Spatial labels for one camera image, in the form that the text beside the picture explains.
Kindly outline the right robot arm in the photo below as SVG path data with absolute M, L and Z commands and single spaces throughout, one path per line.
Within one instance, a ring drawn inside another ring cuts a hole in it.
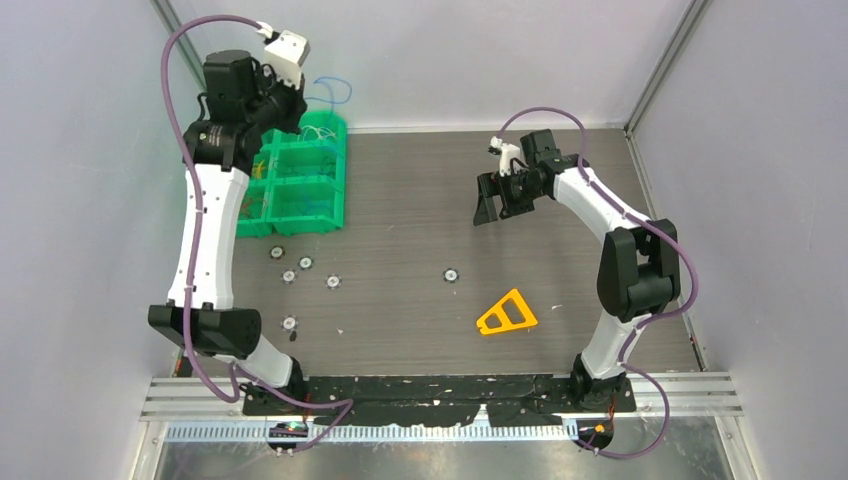
M 601 244 L 596 291 L 602 313 L 568 384 L 573 404 L 596 410 L 622 390 L 624 365 L 648 320 L 680 294 L 676 227 L 628 206 L 580 154 L 563 154 L 549 130 L 533 131 L 517 145 L 495 136 L 488 151 L 498 167 L 477 178 L 474 225 L 529 213 L 536 200 L 549 197 Z

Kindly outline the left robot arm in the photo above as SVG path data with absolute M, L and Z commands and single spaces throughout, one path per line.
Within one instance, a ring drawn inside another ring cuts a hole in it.
M 301 366 L 263 336 L 257 310 L 235 307 L 232 262 L 262 137 L 271 130 L 298 132 L 306 111 L 305 59 L 305 53 L 280 53 L 271 46 L 261 60 L 244 50 L 207 56 L 200 113 L 182 136 L 193 164 L 186 173 L 177 273 L 166 303 L 148 311 L 149 325 L 186 352 L 233 362 L 264 380 L 268 400 L 284 414 L 305 405 Z

